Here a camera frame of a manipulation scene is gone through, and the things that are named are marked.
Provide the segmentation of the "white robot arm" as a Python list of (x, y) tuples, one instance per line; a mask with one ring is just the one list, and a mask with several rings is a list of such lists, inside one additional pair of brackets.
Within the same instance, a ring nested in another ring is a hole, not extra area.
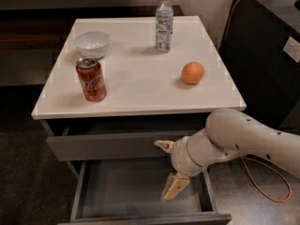
[(300, 177), (300, 136), (270, 128), (234, 109), (217, 109), (197, 133), (175, 142), (157, 140), (155, 145), (171, 155), (175, 169), (162, 192), (164, 202), (173, 200), (208, 166), (244, 155), (266, 159)]

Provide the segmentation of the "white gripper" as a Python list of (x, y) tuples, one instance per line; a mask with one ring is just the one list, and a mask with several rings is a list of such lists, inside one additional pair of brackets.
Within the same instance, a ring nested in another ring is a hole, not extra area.
[(182, 192), (189, 184), (190, 178), (202, 173), (204, 166), (198, 165), (190, 156), (188, 151), (188, 136), (173, 142), (167, 140), (155, 141), (155, 146), (170, 154), (172, 166), (177, 173), (171, 172), (168, 175), (165, 188), (161, 194), (163, 202), (173, 200), (180, 192)]

